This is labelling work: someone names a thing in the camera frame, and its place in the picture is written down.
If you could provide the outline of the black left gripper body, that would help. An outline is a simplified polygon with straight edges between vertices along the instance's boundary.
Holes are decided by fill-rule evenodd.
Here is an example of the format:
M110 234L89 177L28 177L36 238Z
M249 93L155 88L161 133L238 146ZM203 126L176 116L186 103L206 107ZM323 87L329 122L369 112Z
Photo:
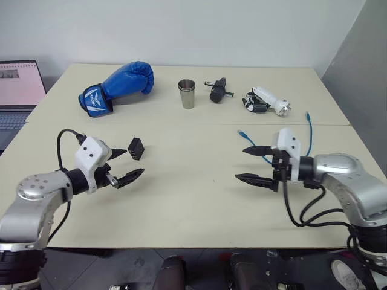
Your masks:
M97 189L106 187L108 185L116 188L118 186L118 180L116 177L110 174L111 166L105 163L103 166L100 166L94 172L94 178L96 181Z

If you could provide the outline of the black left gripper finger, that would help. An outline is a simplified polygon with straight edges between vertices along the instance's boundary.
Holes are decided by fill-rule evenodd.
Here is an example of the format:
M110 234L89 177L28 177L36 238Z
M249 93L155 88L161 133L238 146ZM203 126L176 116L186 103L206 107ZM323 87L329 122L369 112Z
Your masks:
M112 154L108 158L108 161L116 159L117 157L119 157L120 155L125 154L126 152L127 152L126 149L112 149Z
M128 184L133 183L136 179L138 179L144 172L144 169L135 169L125 176L117 179L117 184L115 185L116 189L120 189L122 187L127 186Z

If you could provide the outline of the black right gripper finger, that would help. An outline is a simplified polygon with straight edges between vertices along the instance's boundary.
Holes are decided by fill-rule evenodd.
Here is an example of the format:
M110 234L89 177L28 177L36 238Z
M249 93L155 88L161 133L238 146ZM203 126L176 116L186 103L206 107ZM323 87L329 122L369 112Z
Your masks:
M275 153L270 146L250 146L242 150L253 156L274 156Z
M252 186L263 187L268 189L273 188L273 180L271 178L263 178L259 175L252 173L236 174L235 177L240 181L250 184Z

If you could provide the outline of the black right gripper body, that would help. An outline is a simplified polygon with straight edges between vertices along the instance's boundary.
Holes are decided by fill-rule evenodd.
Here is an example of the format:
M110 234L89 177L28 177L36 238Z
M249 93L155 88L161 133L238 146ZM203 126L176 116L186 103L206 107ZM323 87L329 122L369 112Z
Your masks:
M286 184L291 177L290 155L284 151L274 151L272 158L272 190L278 192L279 183Z

